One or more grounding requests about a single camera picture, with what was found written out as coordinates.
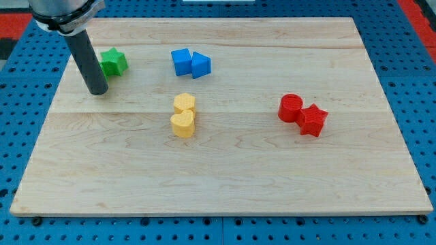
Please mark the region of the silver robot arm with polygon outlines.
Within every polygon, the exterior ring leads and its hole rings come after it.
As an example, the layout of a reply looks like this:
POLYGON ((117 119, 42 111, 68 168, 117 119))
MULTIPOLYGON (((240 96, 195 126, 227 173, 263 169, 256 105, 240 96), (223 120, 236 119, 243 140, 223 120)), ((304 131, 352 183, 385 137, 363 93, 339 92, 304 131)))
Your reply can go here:
POLYGON ((84 31, 106 4, 104 0, 29 0, 29 6, 39 28, 73 36, 84 31))

